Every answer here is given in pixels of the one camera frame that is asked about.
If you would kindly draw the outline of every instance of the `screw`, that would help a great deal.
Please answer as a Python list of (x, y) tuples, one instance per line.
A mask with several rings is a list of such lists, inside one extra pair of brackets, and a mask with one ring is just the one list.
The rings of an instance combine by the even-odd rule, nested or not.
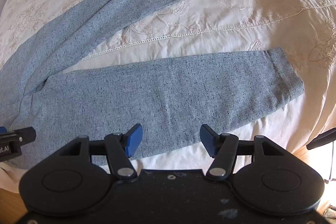
[(117, 171), (118, 175), (123, 176), (123, 177), (130, 177), (131, 175), (134, 174), (134, 171), (131, 168), (128, 167), (124, 167), (124, 168), (120, 168)]
[(167, 178), (170, 179), (170, 180), (173, 180), (173, 179), (176, 179), (176, 176), (174, 176), (174, 175), (168, 175)]
[(223, 177), (226, 174), (226, 171), (223, 168), (215, 167), (210, 169), (209, 173), (214, 177)]

